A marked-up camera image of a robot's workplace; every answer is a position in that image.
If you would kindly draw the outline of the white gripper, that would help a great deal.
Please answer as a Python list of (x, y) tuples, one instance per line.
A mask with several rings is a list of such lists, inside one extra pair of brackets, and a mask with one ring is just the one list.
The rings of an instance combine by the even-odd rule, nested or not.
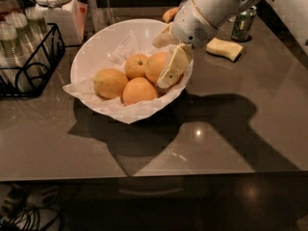
[(152, 45), (167, 51), (167, 63), (157, 85), (161, 89), (174, 86), (193, 60), (192, 48), (204, 47), (218, 29), (207, 21), (193, 0), (188, 0), (168, 25), (152, 40)]

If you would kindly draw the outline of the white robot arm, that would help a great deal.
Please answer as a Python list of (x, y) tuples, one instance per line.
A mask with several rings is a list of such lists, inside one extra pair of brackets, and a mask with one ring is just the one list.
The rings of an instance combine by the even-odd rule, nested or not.
[[(167, 55), (157, 85), (175, 85), (193, 59), (193, 51), (206, 48), (210, 53), (235, 60), (241, 49), (216, 38), (218, 28), (229, 18), (252, 8), (261, 0), (188, 0), (173, 21), (153, 39), (152, 44), (174, 47)], [(276, 12), (304, 52), (308, 53), (308, 0), (264, 0)]]

